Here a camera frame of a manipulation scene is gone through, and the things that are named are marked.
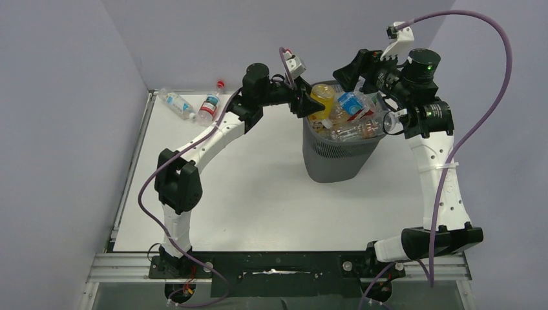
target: gray floor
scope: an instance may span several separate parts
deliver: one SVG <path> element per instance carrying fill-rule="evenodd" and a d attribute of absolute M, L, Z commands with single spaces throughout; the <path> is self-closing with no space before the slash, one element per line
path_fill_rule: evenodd
<path fill-rule="evenodd" d="M 436 282 L 435 288 L 428 287 L 426 282 L 393 283 L 393 296 L 387 301 L 392 310 L 444 309 L 462 310 L 455 282 Z M 189 303 L 209 300 L 209 284 L 198 286 Z M 351 309 L 355 310 L 358 298 L 344 299 L 340 296 L 327 295 L 307 298 L 284 298 L 287 309 Z M 166 298 L 163 295 L 163 284 L 114 284 L 103 283 L 99 287 L 94 310 L 135 310 L 166 309 Z M 228 298 L 217 305 L 206 309 L 272 309 L 283 310 L 280 298 Z M 366 306 L 364 309 L 386 309 L 378 305 Z"/>

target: bottle with red cap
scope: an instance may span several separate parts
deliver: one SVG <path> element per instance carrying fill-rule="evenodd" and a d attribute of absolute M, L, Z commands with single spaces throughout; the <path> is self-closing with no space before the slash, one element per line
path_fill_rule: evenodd
<path fill-rule="evenodd" d="M 205 97 L 202 107 L 198 111 L 198 123 L 202 126 L 209 126 L 213 121 L 215 112 L 219 105 L 219 97 L 224 93 L 224 82 L 217 82 L 217 90 L 215 94 L 209 94 Z"/>

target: gray trash bin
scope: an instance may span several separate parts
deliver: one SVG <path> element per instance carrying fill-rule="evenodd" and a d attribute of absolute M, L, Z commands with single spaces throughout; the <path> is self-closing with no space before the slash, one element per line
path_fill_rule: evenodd
<path fill-rule="evenodd" d="M 336 81 L 320 82 L 333 87 L 336 93 L 342 88 Z M 374 100 L 377 111 L 386 110 L 382 100 Z M 318 183 L 332 183 L 352 179 L 371 156 L 385 135 L 351 142 L 336 142 L 317 134 L 308 118 L 302 121 L 302 155 L 311 179 Z"/>

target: yellow bottle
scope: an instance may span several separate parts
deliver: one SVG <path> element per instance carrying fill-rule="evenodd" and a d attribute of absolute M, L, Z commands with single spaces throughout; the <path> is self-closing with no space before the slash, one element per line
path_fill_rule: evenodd
<path fill-rule="evenodd" d="M 332 124 L 329 120 L 329 114 L 333 108 L 335 90 L 329 85 L 316 84 L 312 87 L 310 97 L 325 107 L 323 111 L 319 111 L 308 116 L 312 129 L 316 132 L 320 132 L 324 127 L 330 128 Z"/>

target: table surface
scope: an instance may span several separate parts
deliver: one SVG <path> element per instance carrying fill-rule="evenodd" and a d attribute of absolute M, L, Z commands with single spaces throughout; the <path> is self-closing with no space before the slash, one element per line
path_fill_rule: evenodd
<path fill-rule="evenodd" d="M 205 98 L 182 96 L 195 109 Z M 156 99 L 115 251 L 147 251 L 163 240 L 159 226 L 139 209 L 137 194 L 162 150 L 174 150 L 202 130 Z M 265 108 L 259 123 L 216 156 L 200 179 L 204 195 L 191 217 L 195 251 L 359 251 L 372 240 L 421 226 L 423 219 L 417 166 L 402 136 L 382 139 L 354 179 L 316 183 L 304 167 L 302 120 L 287 105 Z M 143 202 L 163 219 L 153 187 Z"/>

